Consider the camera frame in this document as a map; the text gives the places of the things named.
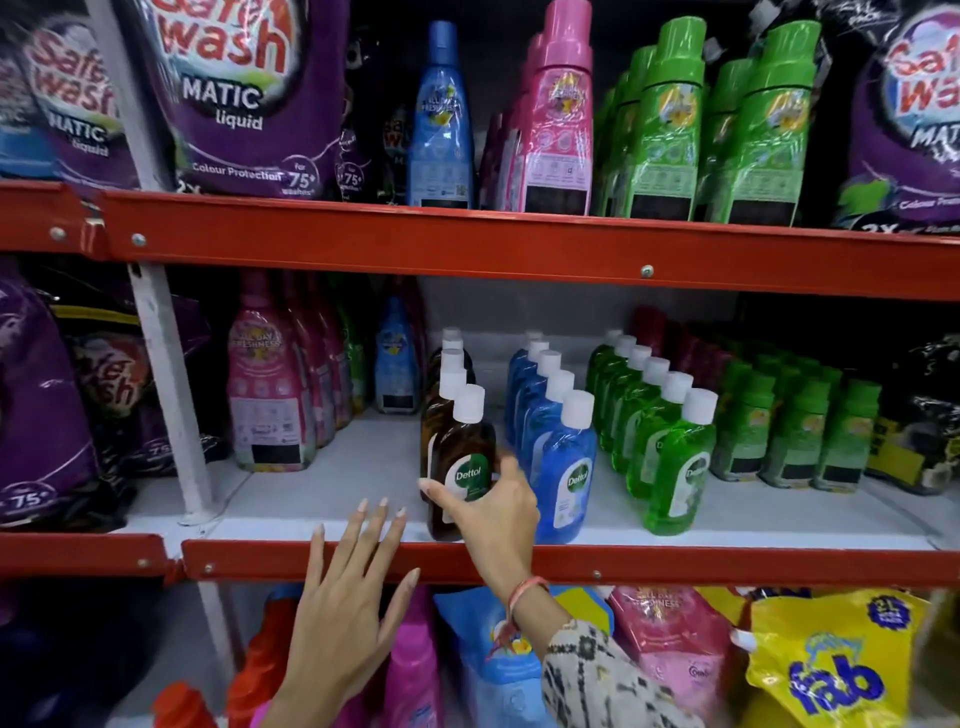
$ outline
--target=pink detergent pouch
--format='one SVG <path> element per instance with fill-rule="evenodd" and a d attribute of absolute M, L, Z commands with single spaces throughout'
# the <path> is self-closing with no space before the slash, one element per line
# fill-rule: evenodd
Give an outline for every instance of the pink detergent pouch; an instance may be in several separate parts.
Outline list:
<path fill-rule="evenodd" d="M 616 587 L 613 638 L 631 660 L 673 691 L 677 704 L 709 720 L 720 701 L 730 623 L 692 587 Z"/>
<path fill-rule="evenodd" d="M 553 0 L 521 109 L 511 209 L 586 215 L 593 170 L 589 0 Z"/>

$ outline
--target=plastic bottle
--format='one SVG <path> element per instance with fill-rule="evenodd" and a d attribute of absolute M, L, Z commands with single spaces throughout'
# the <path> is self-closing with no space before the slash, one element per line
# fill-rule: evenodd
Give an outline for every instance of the plastic bottle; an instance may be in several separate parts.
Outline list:
<path fill-rule="evenodd" d="M 376 334 L 373 375 L 380 412 L 410 415 L 420 409 L 416 343 L 399 296 L 387 301 L 387 314 Z"/>
<path fill-rule="evenodd" d="M 820 23 L 771 30 L 733 125 L 730 153 L 714 187 L 714 223 L 793 225 L 804 180 L 813 53 Z"/>
<path fill-rule="evenodd" d="M 624 393 L 623 402 L 613 424 L 613 469 L 625 475 L 634 459 L 636 429 L 643 417 L 643 409 L 660 396 L 660 388 L 666 383 L 670 362 L 659 356 L 651 356 L 643 362 L 640 383 Z"/>
<path fill-rule="evenodd" d="M 596 206 L 596 214 L 601 217 L 612 217 L 613 214 L 613 190 L 616 187 L 616 176 L 620 169 L 626 166 L 627 155 L 630 154 L 634 125 L 639 119 L 643 84 L 656 51 L 656 45 L 645 45 L 634 51 L 626 87 L 619 106 L 613 112 L 610 153 L 604 162 L 600 181 L 600 200 Z"/>
<path fill-rule="evenodd" d="M 712 424 L 716 404 L 716 393 L 691 389 L 680 419 L 663 437 L 650 506 L 643 517 L 651 533 L 674 536 L 693 524 L 716 445 Z"/>
<path fill-rule="evenodd" d="M 856 490 L 870 457 L 879 397 L 879 384 L 851 379 L 847 391 L 830 412 L 814 488 L 836 493 Z"/>
<path fill-rule="evenodd" d="M 527 377 L 537 373 L 537 367 L 540 364 L 540 355 L 550 349 L 550 342 L 542 339 L 531 341 L 527 346 L 527 358 L 521 359 L 516 367 L 516 376 L 511 387 L 507 390 L 506 404 L 506 423 L 505 430 L 507 442 L 516 445 L 516 440 L 521 432 L 516 432 L 516 406 L 520 397 L 520 390 L 526 383 Z"/>
<path fill-rule="evenodd" d="M 477 500 L 491 486 L 496 434 L 483 419 L 483 404 L 483 387 L 465 384 L 453 400 L 453 422 L 438 434 L 433 450 L 430 477 L 461 500 Z M 435 540 L 462 538 L 457 524 L 432 500 L 428 509 L 427 527 Z"/>
<path fill-rule="evenodd" d="M 660 28 L 630 154 L 617 175 L 613 217 L 693 216 L 706 33 L 707 23 L 699 17 L 678 17 Z"/>
<path fill-rule="evenodd" d="M 407 205 L 473 208 L 473 132 L 453 23 L 430 23 L 428 63 L 407 155 Z"/>
<path fill-rule="evenodd" d="M 806 379 L 774 420 L 760 477 L 777 488 L 806 488 L 816 471 L 829 406 L 829 382 Z"/>
<path fill-rule="evenodd" d="M 293 271 L 283 271 L 283 299 L 287 314 L 294 325 L 294 333 L 300 346 L 306 369 L 310 376 L 310 401 L 317 428 L 317 447 L 333 440 L 337 431 L 337 418 L 333 406 L 333 377 L 324 350 L 324 339 L 317 330 L 317 319 L 303 305 Z"/>
<path fill-rule="evenodd" d="M 240 312 L 227 346 L 237 465 L 253 472 L 303 470 L 317 452 L 310 384 L 293 325 L 274 305 L 266 271 L 241 271 Z"/>
<path fill-rule="evenodd" d="M 538 544 L 568 544 L 584 524 L 597 455 L 596 433 L 590 429 L 593 402 L 590 392 L 568 392 L 560 425 L 543 444 L 533 485 L 540 510 Z"/>
<path fill-rule="evenodd" d="M 586 215 L 593 174 L 589 0 L 553 0 L 543 21 L 511 170 L 511 210 Z"/>
<path fill-rule="evenodd" d="M 573 372 L 560 369 L 546 380 L 543 398 L 534 402 L 523 431 L 523 451 L 519 454 L 520 467 L 533 483 L 540 472 L 543 443 L 560 422 L 564 397 L 573 391 Z"/>
<path fill-rule="evenodd" d="M 754 72 L 754 59 L 727 61 L 720 66 L 717 82 L 706 100 L 707 113 L 704 115 L 700 167 L 697 181 L 697 202 L 694 218 L 707 217 L 707 207 L 713 199 L 713 187 L 719 174 L 726 150 L 730 145 L 736 111 L 740 100 L 747 90 Z"/>
<path fill-rule="evenodd" d="M 615 356 L 613 348 L 621 336 L 623 336 L 622 328 L 608 328 L 603 344 L 590 353 L 590 359 L 587 362 L 587 386 L 585 389 L 591 394 L 595 393 L 597 376 L 600 374 L 604 363 Z"/>
<path fill-rule="evenodd" d="M 549 349 L 540 352 L 537 370 L 528 375 L 517 390 L 516 412 L 514 413 L 514 432 L 516 433 L 516 451 L 523 452 L 523 436 L 526 433 L 527 417 L 534 403 L 546 392 L 547 378 L 560 370 L 560 352 Z"/>
<path fill-rule="evenodd" d="M 770 441 L 775 379 L 747 370 L 748 379 L 717 416 L 717 447 L 710 471 L 721 480 L 756 480 Z"/>
<path fill-rule="evenodd" d="M 627 491 L 634 498 L 646 500 L 653 493 L 663 438 L 683 415 L 687 394 L 700 391 L 692 390 L 692 384 L 693 377 L 689 374 L 670 372 L 660 394 L 642 405 L 635 427 L 633 456 L 627 471 Z"/>

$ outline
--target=bracelet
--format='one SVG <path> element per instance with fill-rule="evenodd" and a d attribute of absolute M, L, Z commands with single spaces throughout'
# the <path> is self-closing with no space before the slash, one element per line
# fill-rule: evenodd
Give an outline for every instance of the bracelet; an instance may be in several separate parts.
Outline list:
<path fill-rule="evenodd" d="M 514 652 L 514 640 L 519 637 L 520 634 L 519 627 L 517 627 L 516 622 L 514 622 L 514 608 L 524 593 L 530 589 L 530 587 L 535 586 L 543 587 L 548 593 L 550 592 L 550 584 L 546 579 L 539 576 L 531 576 L 517 584 L 510 594 L 510 599 L 507 600 L 507 618 L 503 626 L 501 626 L 496 633 L 496 639 L 493 640 L 490 654 L 487 655 L 488 660 L 500 649 L 505 649 L 511 653 Z"/>

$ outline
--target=blue detergent pouch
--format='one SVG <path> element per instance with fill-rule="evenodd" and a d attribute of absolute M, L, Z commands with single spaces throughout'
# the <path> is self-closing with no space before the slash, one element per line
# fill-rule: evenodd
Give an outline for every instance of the blue detergent pouch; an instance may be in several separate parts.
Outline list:
<path fill-rule="evenodd" d="M 430 64 L 407 153 L 407 205 L 473 208 L 473 132 L 457 60 L 457 26 L 430 24 Z"/>
<path fill-rule="evenodd" d="M 589 621 L 606 634 L 613 612 L 587 587 L 550 587 L 550 593 L 576 619 Z M 488 655 L 507 612 L 487 587 L 433 597 L 444 621 L 457 636 L 463 663 L 463 696 L 476 728 L 557 728 L 543 705 L 540 660 L 523 637 L 514 652 Z"/>

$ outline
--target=shelf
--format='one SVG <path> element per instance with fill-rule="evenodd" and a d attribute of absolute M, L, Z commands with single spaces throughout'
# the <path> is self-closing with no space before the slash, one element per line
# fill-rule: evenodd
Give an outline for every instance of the shelf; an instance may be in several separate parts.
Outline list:
<path fill-rule="evenodd" d="M 126 261 L 960 300 L 949 238 L 124 191 L 103 210 Z"/>
<path fill-rule="evenodd" d="M 255 473 L 202 540 L 183 544 L 187 575 L 300 579 L 318 523 L 332 549 L 361 498 L 386 496 L 392 510 L 406 506 L 409 513 L 393 578 L 420 567 L 428 583 L 478 583 L 464 545 L 436 543 L 427 531 L 416 482 L 419 437 L 416 418 L 367 412 L 307 470 Z M 875 489 L 892 490 L 874 483 L 845 496 L 712 479 L 694 528 L 665 538 L 639 525 L 621 476 L 601 455 L 580 535 L 569 546 L 538 546 L 534 571 L 558 583 L 954 585 L 960 552 L 935 547 L 942 534 L 924 510 L 946 522 L 945 506 L 960 503 L 914 497 L 914 513 L 884 502 Z"/>

